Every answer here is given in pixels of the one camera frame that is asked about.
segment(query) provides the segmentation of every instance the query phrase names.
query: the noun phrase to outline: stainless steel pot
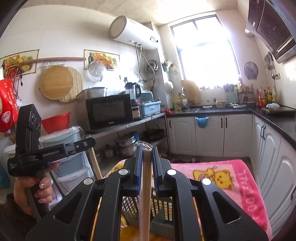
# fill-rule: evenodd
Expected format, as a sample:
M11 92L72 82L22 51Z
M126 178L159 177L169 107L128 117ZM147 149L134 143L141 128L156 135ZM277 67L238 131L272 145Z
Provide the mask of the stainless steel pot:
M123 157L132 157L137 154L135 134L127 134L115 140L119 154Z
M123 157L133 157L137 154L137 144L134 143L130 146L126 146L126 147L119 147L119 154Z
M88 88L80 92L76 96L77 100L86 100L91 98L98 98L98 97L104 97L105 96L105 87L93 87Z
M135 134L124 135L114 141L118 147L127 147L136 142Z

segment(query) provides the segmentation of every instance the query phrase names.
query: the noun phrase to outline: power outlet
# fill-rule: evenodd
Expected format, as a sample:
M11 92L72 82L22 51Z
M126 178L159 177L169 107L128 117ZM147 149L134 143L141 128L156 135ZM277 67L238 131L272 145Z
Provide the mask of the power outlet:
M279 80L281 78L281 75L277 73L275 77L276 77L276 80Z

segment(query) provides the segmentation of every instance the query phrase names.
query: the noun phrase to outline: kitchen floor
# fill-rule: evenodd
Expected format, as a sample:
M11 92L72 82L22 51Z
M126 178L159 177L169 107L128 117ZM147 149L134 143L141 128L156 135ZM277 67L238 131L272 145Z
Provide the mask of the kitchen floor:
M228 161L241 159L249 168L252 176L254 176L253 167L249 157L209 157L209 156L187 156L173 154L171 158L168 158L171 163L193 163L193 162L211 162L211 161Z

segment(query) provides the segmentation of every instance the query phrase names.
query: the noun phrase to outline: fruit picture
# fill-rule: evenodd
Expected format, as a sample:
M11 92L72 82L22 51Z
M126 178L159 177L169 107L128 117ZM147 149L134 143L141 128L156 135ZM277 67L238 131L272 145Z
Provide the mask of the fruit picture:
M31 63L30 60L38 59L38 54L39 50L30 50L1 58L0 65L3 67L4 78L14 66L20 67L23 75L36 73L36 63Z
M88 66L92 61L99 61L105 65L107 70L114 71L117 69L120 62L119 55L117 54L95 50L84 50L84 57L86 58L86 61L84 61L84 69L88 69Z

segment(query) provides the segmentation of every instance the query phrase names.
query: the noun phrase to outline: blender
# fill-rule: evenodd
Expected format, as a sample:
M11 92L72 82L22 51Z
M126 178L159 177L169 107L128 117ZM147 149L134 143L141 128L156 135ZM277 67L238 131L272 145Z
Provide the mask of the blender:
M139 121L143 119L140 103L138 102L138 97L141 96L141 88L137 83L127 82L125 85L127 94L131 98L131 106L133 110L133 119Z

